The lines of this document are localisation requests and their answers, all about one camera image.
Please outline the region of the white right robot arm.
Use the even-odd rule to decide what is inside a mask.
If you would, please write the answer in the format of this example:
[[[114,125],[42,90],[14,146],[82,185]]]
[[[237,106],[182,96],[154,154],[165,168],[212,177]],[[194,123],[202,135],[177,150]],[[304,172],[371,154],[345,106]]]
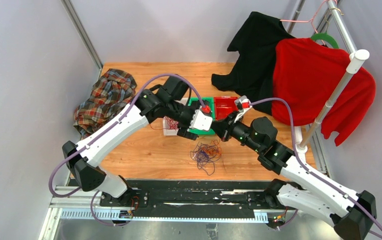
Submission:
[[[247,126],[235,120],[236,116],[233,112],[214,121],[211,129],[224,142],[234,138],[254,150],[263,167],[303,187],[299,190],[273,180],[264,195],[270,208],[289,206],[323,220],[344,240],[365,239],[376,219],[371,193],[349,189],[302,162],[292,149],[276,140],[278,131],[267,117],[256,118]]]

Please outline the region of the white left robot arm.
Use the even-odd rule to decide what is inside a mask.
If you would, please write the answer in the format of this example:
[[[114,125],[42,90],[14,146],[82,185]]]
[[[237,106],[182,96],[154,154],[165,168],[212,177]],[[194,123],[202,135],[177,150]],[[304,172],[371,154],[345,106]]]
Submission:
[[[64,160],[53,170],[49,189],[58,198],[78,191],[108,193],[117,205],[127,206],[132,200],[127,182],[119,175],[103,169],[103,159],[115,147],[157,118],[168,116],[186,128],[195,128],[197,118],[206,110],[197,89],[185,78],[174,73],[156,75],[144,83],[132,101],[101,129],[77,143],[67,141],[62,146]],[[56,193],[55,173],[67,167],[79,186],[70,193]]]

